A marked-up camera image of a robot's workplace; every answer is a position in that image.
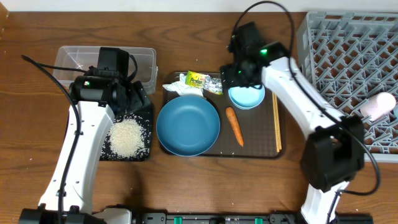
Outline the light blue small bowl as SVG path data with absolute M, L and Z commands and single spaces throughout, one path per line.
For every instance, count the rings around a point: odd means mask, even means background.
M 228 96 L 235 107 L 242 110 L 250 110 L 259 106 L 264 100 L 266 91 L 263 85 L 252 87 L 232 87 L 228 90 Z

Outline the dark blue plate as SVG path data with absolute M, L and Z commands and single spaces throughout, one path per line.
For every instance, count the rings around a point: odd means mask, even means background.
M 209 150 L 220 134 L 215 107 L 199 96 L 179 96 L 164 105 L 156 122 L 161 145 L 171 154 L 192 157 Z

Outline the white plastic cup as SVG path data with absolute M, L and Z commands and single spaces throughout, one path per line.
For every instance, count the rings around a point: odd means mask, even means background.
M 396 103 L 397 101 L 391 93 L 381 92 L 370 97 L 368 101 L 362 105 L 360 112 L 364 117 L 369 117 L 370 121 L 375 121 L 393 110 Z

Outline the light blue cup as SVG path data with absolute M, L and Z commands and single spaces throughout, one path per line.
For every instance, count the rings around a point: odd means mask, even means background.
M 396 118 L 398 118 L 398 106 L 393 109 L 393 114 Z

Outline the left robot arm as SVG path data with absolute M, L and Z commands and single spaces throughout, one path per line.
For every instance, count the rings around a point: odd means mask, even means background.
M 117 117 L 151 104 L 144 87 L 129 71 L 135 57 L 116 47 L 101 47 L 97 66 L 65 88 L 48 65 L 22 58 L 56 84 L 70 103 L 68 124 L 57 166 L 36 209 L 21 211 L 19 223 L 132 223 L 133 212 L 120 205 L 93 213 L 93 189 L 103 143 Z

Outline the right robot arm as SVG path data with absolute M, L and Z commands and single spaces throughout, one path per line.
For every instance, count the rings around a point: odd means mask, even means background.
M 220 68 L 223 88 L 263 86 L 273 92 L 300 126 L 305 149 L 300 161 L 309 186 L 300 215 L 305 223 L 356 223 L 336 207 L 364 167 L 363 123 L 326 102 L 300 73 L 291 49 L 267 44 L 255 23 L 235 26 L 228 47 L 234 62 Z

